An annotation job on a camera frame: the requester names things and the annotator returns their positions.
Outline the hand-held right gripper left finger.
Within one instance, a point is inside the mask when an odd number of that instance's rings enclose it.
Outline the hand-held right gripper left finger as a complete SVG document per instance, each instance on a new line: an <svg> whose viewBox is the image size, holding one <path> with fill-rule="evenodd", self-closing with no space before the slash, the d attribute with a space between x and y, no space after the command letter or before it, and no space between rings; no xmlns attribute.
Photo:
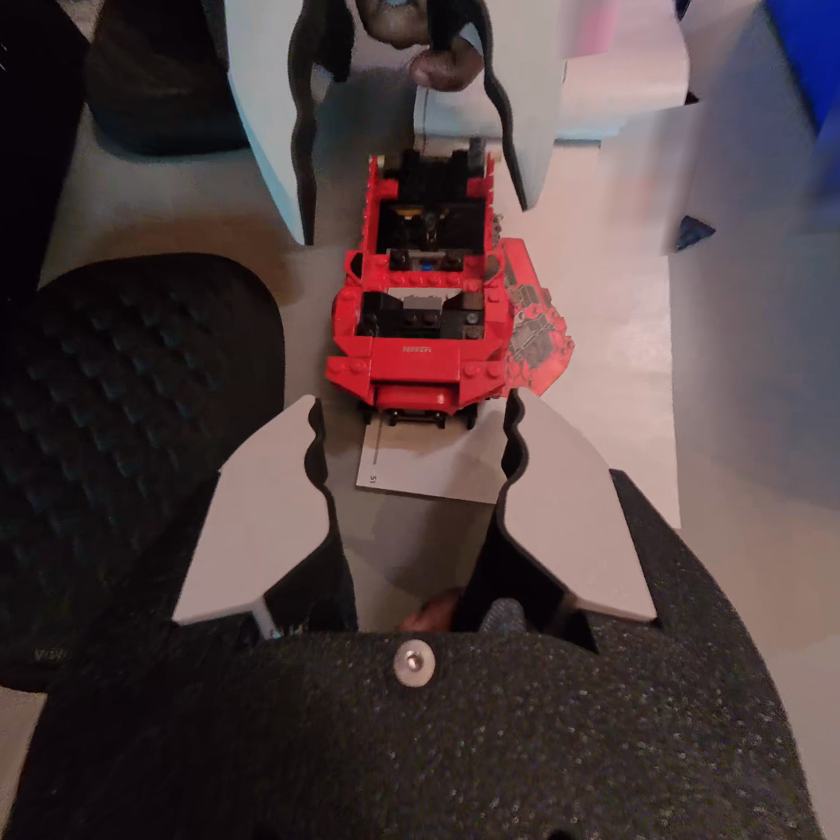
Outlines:
<svg viewBox="0 0 840 840"><path fill-rule="evenodd" d="M175 623L249 615L260 631L351 630L351 572L324 437L321 402L305 395L226 460Z"/></svg>

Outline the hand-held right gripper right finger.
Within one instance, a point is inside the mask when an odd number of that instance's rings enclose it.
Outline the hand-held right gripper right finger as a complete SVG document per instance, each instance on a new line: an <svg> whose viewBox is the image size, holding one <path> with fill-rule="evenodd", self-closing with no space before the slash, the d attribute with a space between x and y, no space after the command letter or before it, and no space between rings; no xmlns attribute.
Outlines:
<svg viewBox="0 0 840 840"><path fill-rule="evenodd" d="M654 624L654 598L601 454L525 388L511 391L504 430L489 603L515 602L543 630L577 612Z"/></svg>

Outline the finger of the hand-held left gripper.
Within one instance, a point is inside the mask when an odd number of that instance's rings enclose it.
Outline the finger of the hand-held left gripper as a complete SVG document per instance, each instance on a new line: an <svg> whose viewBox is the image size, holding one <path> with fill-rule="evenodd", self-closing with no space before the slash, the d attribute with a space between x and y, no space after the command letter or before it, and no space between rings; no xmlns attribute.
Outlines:
<svg viewBox="0 0 840 840"><path fill-rule="evenodd" d="M478 1L484 89L497 111L501 148L524 212L536 207L557 133L565 59L560 1Z"/></svg>
<svg viewBox="0 0 840 840"><path fill-rule="evenodd" d="M228 79L259 171L290 236L311 246L316 215L312 66L319 2L226 1Z"/></svg>

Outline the lego instruction booklet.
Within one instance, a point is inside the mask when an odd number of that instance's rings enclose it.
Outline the lego instruction booklet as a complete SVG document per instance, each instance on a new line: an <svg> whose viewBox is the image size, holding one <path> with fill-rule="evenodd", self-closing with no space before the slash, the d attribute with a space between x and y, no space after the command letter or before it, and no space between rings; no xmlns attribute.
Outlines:
<svg viewBox="0 0 840 840"><path fill-rule="evenodd" d="M494 204L574 342L542 399L679 528L667 253L679 225L690 65L675 4L616 2L609 48L566 66L536 208L522 212L501 159ZM495 140L500 127L480 79L457 94L417 92L422 151L449 151L465 131ZM503 480L504 408L485 402L472 431L458 420L440 430L375 418L357 486L491 503Z"/></svg>

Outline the red and black lego car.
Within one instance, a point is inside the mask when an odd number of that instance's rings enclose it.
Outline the red and black lego car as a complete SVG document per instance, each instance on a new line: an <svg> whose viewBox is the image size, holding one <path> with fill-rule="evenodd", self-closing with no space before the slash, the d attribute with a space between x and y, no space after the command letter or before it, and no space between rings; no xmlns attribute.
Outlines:
<svg viewBox="0 0 840 840"><path fill-rule="evenodd" d="M407 150L370 159L360 245L347 253L332 303L339 354L325 375L355 397L365 422L461 415L508 391L515 308L494 214L495 165L485 142L448 157Z"/></svg>

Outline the blue plastic bin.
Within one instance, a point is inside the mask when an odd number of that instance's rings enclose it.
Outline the blue plastic bin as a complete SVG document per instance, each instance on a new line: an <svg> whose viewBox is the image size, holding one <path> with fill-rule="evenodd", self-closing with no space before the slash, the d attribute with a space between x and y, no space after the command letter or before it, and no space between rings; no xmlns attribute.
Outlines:
<svg viewBox="0 0 840 840"><path fill-rule="evenodd" d="M819 133L838 99L839 2L767 1L765 4L815 131Z"/></svg>

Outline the small dark wedge lego piece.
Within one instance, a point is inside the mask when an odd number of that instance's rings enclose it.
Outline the small dark wedge lego piece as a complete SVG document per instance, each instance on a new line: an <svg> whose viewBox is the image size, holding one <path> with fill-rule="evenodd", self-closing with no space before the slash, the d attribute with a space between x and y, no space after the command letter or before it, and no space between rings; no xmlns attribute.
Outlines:
<svg viewBox="0 0 840 840"><path fill-rule="evenodd" d="M675 237L674 252L680 253L689 247L697 245L711 236L717 230L696 217L685 215L679 222Z"/></svg>

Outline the black quilted chair seat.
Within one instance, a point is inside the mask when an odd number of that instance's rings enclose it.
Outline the black quilted chair seat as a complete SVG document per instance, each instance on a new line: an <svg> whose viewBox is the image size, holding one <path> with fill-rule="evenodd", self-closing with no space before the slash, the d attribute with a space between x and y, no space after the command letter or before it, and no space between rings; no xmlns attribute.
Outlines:
<svg viewBox="0 0 840 840"><path fill-rule="evenodd" d="M104 2L85 81L111 151L163 158L248 147L228 83L224 2Z"/></svg>
<svg viewBox="0 0 840 840"><path fill-rule="evenodd" d="M1 681L47 692L111 589L280 414L285 343L255 273L112 259L40 289L2 338Z"/></svg>

